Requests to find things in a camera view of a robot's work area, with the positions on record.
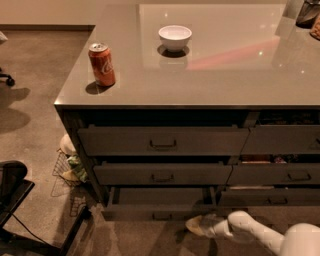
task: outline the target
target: gray carpet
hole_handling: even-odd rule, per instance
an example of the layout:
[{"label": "gray carpet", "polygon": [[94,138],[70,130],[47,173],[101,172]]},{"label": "gray carpet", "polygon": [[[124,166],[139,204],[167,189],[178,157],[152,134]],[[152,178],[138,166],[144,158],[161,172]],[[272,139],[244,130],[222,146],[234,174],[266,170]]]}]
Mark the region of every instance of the gray carpet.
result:
[{"label": "gray carpet", "polygon": [[[0,65],[16,80],[0,79],[0,161],[20,160],[36,186],[16,216],[45,241],[61,246],[76,215],[76,202],[86,201],[93,218],[82,226],[69,255],[110,256],[253,256],[270,255],[258,243],[233,244],[187,232],[183,222],[106,221],[90,188],[70,188],[54,175],[57,149],[65,130],[53,103],[89,32],[2,31],[9,41],[0,46]],[[250,208],[263,223],[285,232],[298,222],[320,223],[319,207]],[[15,219],[5,226],[32,237]],[[0,243],[0,255],[36,255]]]}]

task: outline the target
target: red soda can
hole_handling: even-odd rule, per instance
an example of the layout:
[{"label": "red soda can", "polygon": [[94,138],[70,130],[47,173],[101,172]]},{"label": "red soda can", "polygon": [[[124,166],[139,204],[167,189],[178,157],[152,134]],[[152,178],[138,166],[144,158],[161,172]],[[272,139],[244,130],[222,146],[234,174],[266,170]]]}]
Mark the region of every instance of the red soda can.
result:
[{"label": "red soda can", "polygon": [[110,86],[115,84],[116,78],[112,66],[109,47],[102,43],[94,43],[90,45],[89,58],[96,83],[101,86]]}]

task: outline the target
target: drawer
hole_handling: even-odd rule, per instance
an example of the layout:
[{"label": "drawer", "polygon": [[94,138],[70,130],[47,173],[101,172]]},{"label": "drawer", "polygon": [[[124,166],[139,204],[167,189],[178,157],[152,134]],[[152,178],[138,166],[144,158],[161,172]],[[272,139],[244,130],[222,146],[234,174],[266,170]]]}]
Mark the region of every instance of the drawer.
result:
[{"label": "drawer", "polygon": [[186,220],[215,206],[212,187],[112,187],[103,215],[121,220]]},{"label": "drawer", "polygon": [[104,163],[95,166],[101,185],[225,184],[231,166],[200,163]]},{"label": "drawer", "polygon": [[320,189],[242,189],[222,191],[218,206],[316,206]]},{"label": "drawer", "polygon": [[242,154],[319,154],[319,125],[266,125],[250,128]]},{"label": "drawer", "polygon": [[240,164],[233,166],[229,185],[320,184],[320,164]]},{"label": "drawer", "polygon": [[236,127],[96,127],[79,129],[88,156],[238,155],[248,136]]}]

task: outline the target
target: chair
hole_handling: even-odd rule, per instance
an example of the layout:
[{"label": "chair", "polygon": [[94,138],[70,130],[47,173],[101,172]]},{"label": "chair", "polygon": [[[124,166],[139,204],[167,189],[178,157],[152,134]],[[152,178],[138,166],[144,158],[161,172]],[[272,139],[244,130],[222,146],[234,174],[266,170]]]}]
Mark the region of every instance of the chair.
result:
[{"label": "chair", "polygon": [[1,68],[0,68],[0,77],[6,77],[7,78],[6,84],[8,86],[14,86],[15,85],[14,79],[9,74],[3,74]]},{"label": "chair", "polygon": [[25,178],[27,167],[19,161],[0,162],[0,240],[10,248],[21,248],[40,255],[65,256],[83,222],[89,219],[91,212],[84,206],[76,218],[61,248],[50,245],[43,240],[33,240],[8,232],[3,227],[14,211],[19,207],[34,187],[32,181]]},{"label": "chair", "polygon": [[[8,38],[0,31],[0,45],[4,42],[6,42],[8,40]],[[9,74],[3,74],[2,73],[2,69],[0,68],[0,77],[6,77],[6,84],[8,86],[14,86],[15,81],[14,79],[9,75]]]}]

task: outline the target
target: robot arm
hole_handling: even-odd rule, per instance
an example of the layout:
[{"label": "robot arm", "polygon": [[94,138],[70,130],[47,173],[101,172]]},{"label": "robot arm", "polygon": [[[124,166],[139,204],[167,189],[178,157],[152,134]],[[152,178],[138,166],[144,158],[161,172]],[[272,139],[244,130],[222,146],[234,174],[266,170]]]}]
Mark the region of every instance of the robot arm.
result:
[{"label": "robot arm", "polygon": [[236,211],[229,214],[227,220],[234,234],[250,234],[275,255],[280,255],[280,248],[284,239],[283,235],[255,221],[244,211]]},{"label": "robot arm", "polygon": [[285,235],[255,221],[244,211],[235,211],[227,219],[215,214],[197,216],[186,222],[187,228],[200,236],[225,237],[237,243],[259,241],[278,256],[320,255],[320,228],[310,224],[296,224]]}]

